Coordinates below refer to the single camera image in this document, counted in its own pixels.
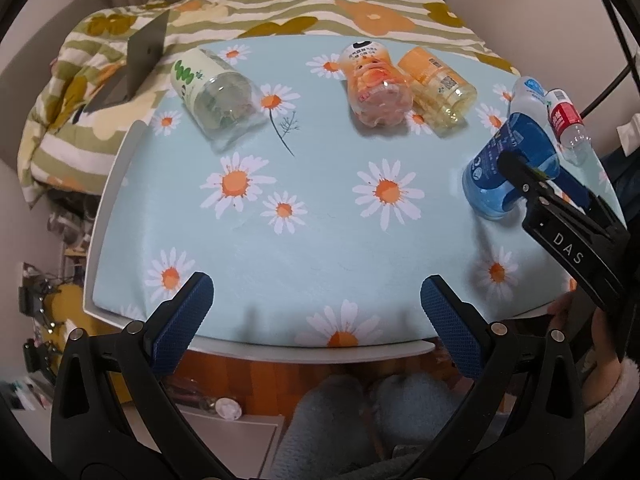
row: person's leg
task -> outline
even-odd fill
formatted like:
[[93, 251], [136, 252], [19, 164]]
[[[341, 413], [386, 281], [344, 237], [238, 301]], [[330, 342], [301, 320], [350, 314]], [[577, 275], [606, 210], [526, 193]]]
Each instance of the person's leg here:
[[273, 480], [323, 480], [377, 460], [360, 416], [362, 387], [351, 376], [332, 376], [298, 403], [271, 466]]
[[461, 396], [429, 374], [394, 375], [371, 394], [374, 421], [388, 451], [398, 444], [421, 445], [432, 441], [456, 408]]

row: wooden floor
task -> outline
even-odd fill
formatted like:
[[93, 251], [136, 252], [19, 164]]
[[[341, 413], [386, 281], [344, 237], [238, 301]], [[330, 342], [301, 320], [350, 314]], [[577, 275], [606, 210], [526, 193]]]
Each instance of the wooden floor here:
[[231, 397], [251, 415], [291, 415], [302, 396], [332, 374], [350, 373], [366, 383], [396, 373], [427, 371], [441, 380], [458, 376], [443, 350], [358, 365], [293, 365], [245, 361], [188, 351], [176, 375], [198, 381], [212, 397]]

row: clear plastic bottle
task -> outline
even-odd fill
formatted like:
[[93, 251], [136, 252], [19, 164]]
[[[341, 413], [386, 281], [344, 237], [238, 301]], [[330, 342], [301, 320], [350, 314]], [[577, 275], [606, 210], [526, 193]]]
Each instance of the clear plastic bottle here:
[[575, 166], [581, 166], [591, 151], [591, 137], [582, 123], [569, 96], [555, 88], [546, 94], [549, 122], [562, 147], [562, 156]]
[[352, 43], [340, 55], [339, 64], [347, 78], [349, 104], [363, 124], [396, 126], [404, 121], [414, 98], [382, 44]]
[[560, 173], [558, 153], [544, 131], [548, 124], [544, 90], [533, 78], [516, 81], [509, 119], [476, 155], [462, 174], [466, 199], [478, 214], [490, 220], [505, 216], [521, 197], [498, 172], [497, 160], [505, 150], [519, 152], [527, 164], [553, 179]]
[[261, 124], [259, 90], [229, 63], [193, 48], [175, 62], [171, 83], [207, 137], [236, 139]]
[[459, 124], [478, 98], [475, 86], [422, 47], [404, 54], [398, 68], [408, 76], [414, 100], [435, 130]]

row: wall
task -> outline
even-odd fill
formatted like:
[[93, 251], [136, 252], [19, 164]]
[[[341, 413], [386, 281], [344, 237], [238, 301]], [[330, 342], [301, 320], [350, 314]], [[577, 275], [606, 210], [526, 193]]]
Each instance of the wall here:
[[[0, 43], [0, 72], [47, 20], [72, 0], [29, 0]], [[40, 200], [29, 211], [16, 174], [0, 161], [0, 379], [25, 373], [21, 345], [33, 323], [18, 312], [19, 264], [58, 273], [62, 244], [47, 231], [49, 209]]]
[[29, 0], [0, 43], [0, 72], [27, 40], [73, 0]]
[[[583, 110], [618, 75], [625, 58], [600, 0], [446, 0], [487, 47], [546, 88], [564, 88]], [[620, 142], [615, 127], [640, 112], [629, 76], [586, 120], [596, 151]]]

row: laptop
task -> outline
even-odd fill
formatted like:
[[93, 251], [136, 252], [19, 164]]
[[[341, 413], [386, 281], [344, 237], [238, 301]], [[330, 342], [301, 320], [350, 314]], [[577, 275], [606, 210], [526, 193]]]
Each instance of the laptop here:
[[120, 67], [84, 107], [96, 112], [131, 101], [164, 52], [169, 11], [156, 16], [127, 41], [127, 63]]

